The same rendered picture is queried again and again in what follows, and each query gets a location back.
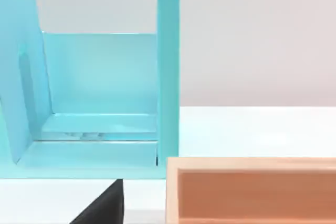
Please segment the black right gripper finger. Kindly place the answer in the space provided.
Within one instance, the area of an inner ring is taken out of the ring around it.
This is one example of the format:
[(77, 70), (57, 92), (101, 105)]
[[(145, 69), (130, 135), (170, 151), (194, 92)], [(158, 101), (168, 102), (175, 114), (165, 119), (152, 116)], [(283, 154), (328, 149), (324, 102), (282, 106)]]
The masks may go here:
[(123, 224), (123, 222), (123, 179), (117, 179), (69, 224)]

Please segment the light blue rack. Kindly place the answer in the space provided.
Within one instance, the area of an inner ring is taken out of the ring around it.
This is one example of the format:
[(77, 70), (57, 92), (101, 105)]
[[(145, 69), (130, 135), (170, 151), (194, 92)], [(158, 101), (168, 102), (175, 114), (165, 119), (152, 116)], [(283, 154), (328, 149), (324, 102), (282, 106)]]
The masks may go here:
[(42, 31), (0, 0), (0, 179), (164, 179), (178, 156), (180, 0), (153, 33)]

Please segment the shallow salmon-coloured box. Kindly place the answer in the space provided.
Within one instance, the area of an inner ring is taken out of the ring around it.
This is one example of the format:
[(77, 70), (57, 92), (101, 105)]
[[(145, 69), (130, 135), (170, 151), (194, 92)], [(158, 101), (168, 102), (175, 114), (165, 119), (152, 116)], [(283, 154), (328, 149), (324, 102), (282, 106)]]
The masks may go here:
[(165, 224), (336, 224), (336, 158), (171, 157)]

